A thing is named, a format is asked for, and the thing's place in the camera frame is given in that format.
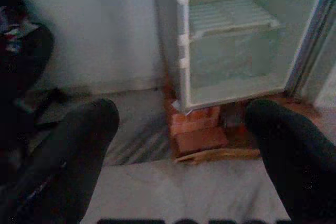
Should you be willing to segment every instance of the stacked bricks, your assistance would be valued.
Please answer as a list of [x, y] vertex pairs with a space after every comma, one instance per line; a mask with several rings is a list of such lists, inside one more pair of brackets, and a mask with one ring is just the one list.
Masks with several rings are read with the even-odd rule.
[[164, 87], [164, 109], [169, 124], [170, 135], [193, 132], [218, 126], [220, 106], [203, 108], [184, 115], [172, 106], [176, 96], [171, 85]]

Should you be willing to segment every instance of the white wall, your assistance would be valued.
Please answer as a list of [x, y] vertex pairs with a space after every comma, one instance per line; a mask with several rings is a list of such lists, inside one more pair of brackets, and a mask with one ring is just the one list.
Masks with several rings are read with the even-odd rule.
[[149, 88], [163, 76], [154, 0], [29, 2], [56, 37], [39, 88]]

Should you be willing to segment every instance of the refrigerator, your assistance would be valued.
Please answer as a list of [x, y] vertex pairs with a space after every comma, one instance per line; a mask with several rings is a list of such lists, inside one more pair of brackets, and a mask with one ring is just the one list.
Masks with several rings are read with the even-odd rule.
[[161, 52], [184, 112], [279, 92], [296, 94], [335, 15], [334, 0], [156, 4]]

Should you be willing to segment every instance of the open refrigerator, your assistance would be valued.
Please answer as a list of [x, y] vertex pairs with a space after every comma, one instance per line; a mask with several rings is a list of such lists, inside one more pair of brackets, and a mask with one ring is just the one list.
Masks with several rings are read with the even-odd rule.
[[157, 0], [161, 49], [183, 111], [293, 91], [333, 0]]

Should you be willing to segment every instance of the refrigerator shelf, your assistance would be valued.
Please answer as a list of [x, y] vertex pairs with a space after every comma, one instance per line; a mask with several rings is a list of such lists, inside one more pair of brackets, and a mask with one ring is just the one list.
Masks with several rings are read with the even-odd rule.
[[269, 26], [280, 22], [252, 0], [230, 0], [190, 6], [191, 40], [207, 34]]

